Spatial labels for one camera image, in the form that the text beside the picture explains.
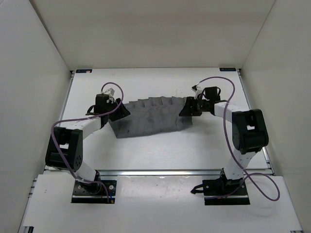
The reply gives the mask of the grey pleated skirt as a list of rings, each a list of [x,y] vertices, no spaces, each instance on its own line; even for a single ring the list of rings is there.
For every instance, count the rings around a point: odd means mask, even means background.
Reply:
[[[186,99],[149,97],[124,104],[129,116],[109,124],[116,138],[150,136],[182,131],[192,126],[192,117],[179,116]]]

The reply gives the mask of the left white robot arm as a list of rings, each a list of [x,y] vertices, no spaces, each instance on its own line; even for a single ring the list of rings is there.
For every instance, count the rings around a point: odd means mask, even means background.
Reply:
[[[83,140],[102,129],[107,122],[129,115],[122,99],[115,99],[112,94],[97,94],[95,104],[89,107],[85,118],[72,120],[67,127],[53,127],[45,157],[46,165],[72,174],[90,195],[101,193],[106,186],[99,171],[84,162]]]

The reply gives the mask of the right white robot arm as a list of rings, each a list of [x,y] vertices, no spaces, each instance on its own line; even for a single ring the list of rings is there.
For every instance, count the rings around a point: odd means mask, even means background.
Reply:
[[[179,113],[181,117],[198,117],[209,112],[221,117],[224,123],[231,123],[233,155],[220,178],[215,182],[223,194],[230,194],[243,180],[243,170],[250,160],[269,142],[269,137],[260,109],[248,110],[221,100],[220,88],[193,86],[194,97],[186,97],[186,103]]]

